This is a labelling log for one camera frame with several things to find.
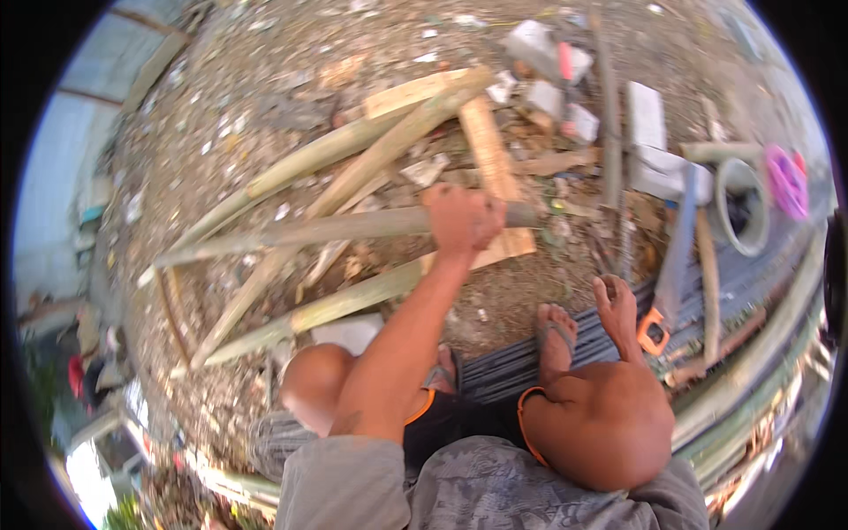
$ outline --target leg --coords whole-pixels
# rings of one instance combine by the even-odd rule
[[[552,320],[577,341],[577,324],[560,307],[542,304],[539,326]],[[523,404],[527,444],[563,476],[598,490],[649,481],[671,457],[674,415],[644,359],[595,363],[569,371],[566,341],[548,330],[540,353],[544,395]]]
[[[439,364],[455,374],[450,350],[439,347]],[[295,355],[286,368],[278,399],[304,427],[325,437],[330,432],[338,398],[356,358],[336,344],[319,344]],[[435,376],[428,388],[451,393],[449,381]],[[432,402],[431,392],[422,389],[410,407],[408,416],[425,410]]]

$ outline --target flip-flop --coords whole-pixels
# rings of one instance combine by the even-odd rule
[[[560,325],[559,322],[547,321],[544,323],[544,326],[541,328],[537,328],[536,330],[536,350],[539,355],[542,354],[542,348],[544,347],[544,341],[548,339],[548,332],[553,328],[554,331],[559,333],[562,340],[566,342],[566,346],[568,347],[568,354],[574,358],[574,341],[572,338],[568,336],[565,328]]]
[[[436,378],[436,375],[441,375],[442,377],[444,377],[444,380],[448,382],[451,389],[453,389],[454,393],[462,393],[462,359],[460,359],[460,356],[453,349],[451,349],[450,360],[453,361],[454,367],[456,368],[456,377],[454,377],[444,366],[435,365],[427,373],[427,378],[424,379],[424,383],[422,384],[422,386],[430,386],[432,380]]]

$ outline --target right hand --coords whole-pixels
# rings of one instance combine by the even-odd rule
[[[636,297],[627,283],[618,276],[604,274],[592,280],[592,289],[600,324],[622,357],[630,353],[641,354],[636,340]]]
[[[485,192],[440,183],[432,187],[430,227],[442,259],[471,266],[504,228],[506,204]]]

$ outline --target dirt ground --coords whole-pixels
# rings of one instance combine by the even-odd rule
[[[637,81],[662,94],[672,151],[678,142],[707,139],[702,95],[716,103],[721,116],[728,117],[723,124],[729,139],[762,139],[725,98],[727,76],[713,75],[714,65],[720,61],[742,65],[739,71],[748,71],[742,70],[745,60],[736,43],[717,25],[715,14],[708,13],[713,8],[694,0],[665,0],[662,5],[663,13],[655,14],[648,10],[647,2],[606,3],[603,26],[619,84]],[[288,93],[296,102],[345,110],[370,93],[435,71],[476,64],[500,71],[509,65],[504,63],[498,41],[517,22],[536,18],[554,23],[561,15],[560,8],[571,10],[563,13],[586,14],[587,6],[585,2],[541,0],[382,0],[371,10],[350,14],[344,0],[271,0],[212,9],[185,52],[120,129],[109,161],[120,187],[115,204],[104,217],[98,243],[103,250],[99,255],[114,260],[109,270],[112,281],[130,301],[127,320],[135,328],[131,336],[136,338],[138,371],[148,391],[162,397],[158,403],[167,404],[191,444],[233,471],[249,469],[246,432],[250,423],[268,410],[263,355],[254,353],[236,363],[197,371],[184,380],[169,380],[178,354],[168,338],[153,287],[136,289],[136,279],[159,252],[222,199],[330,129],[329,118],[311,131],[280,127],[265,114],[269,105]],[[473,14],[488,26],[455,23],[455,15],[462,14]],[[575,25],[568,28],[594,51],[587,31]],[[421,33],[431,29],[438,35],[422,38]],[[437,62],[412,62],[430,52],[438,53]],[[290,89],[298,73],[310,81]],[[580,92],[584,106],[602,116],[596,75],[588,76]],[[505,145],[515,157],[520,150],[538,157],[542,152],[532,138],[538,133],[528,137],[530,124],[522,124],[510,112],[501,109],[496,113],[506,123],[502,128]],[[738,123],[745,125],[744,130]],[[227,128],[229,134],[223,134]],[[433,139],[427,153],[446,153],[451,160],[448,172],[473,168],[458,122],[452,120],[441,129],[446,134]],[[412,161],[404,156],[396,165],[402,168]],[[222,233],[272,228],[296,218],[339,175],[343,165],[301,179],[239,217]],[[592,176],[592,169],[570,180],[569,201],[590,207],[599,203],[603,180]],[[557,194],[550,179],[517,178],[546,203]],[[377,196],[388,207],[398,207],[415,204],[415,191],[398,176]],[[127,214],[136,197],[141,214],[129,223]],[[283,205],[288,214],[276,221]],[[633,257],[633,282],[637,283],[655,273],[661,263],[666,242],[664,213],[659,199],[635,192],[628,194],[628,206],[638,227]],[[551,219],[546,222],[563,219],[570,235],[558,239],[550,230],[537,231],[535,254],[475,271],[462,288],[449,313],[444,339],[466,358],[530,335],[534,308],[540,301],[558,301],[571,311],[585,310],[594,303],[589,282],[597,270],[586,236],[591,221],[576,216]],[[595,228],[602,237],[610,237],[606,241],[614,250],[614,232],[604,226]],[[360,242],[349,248],[318,285],[305,292],[303,303],[432,250],[429,237]],[[363,255],[367,259],[363,259],[362,270],[346,279],[348,258]],[[314,248],[302,252],[293,276],[272,283],[231,338],[295,307],[295,286],[314,256]],[[209,332],[261,258],[262,253],[257,252],[181,268],[186,311],[177,317],[190,350]],[[381,307],[384,315],[391,313],[394,304],[397,300]],[[156,407],[151,408],[154,424]]]

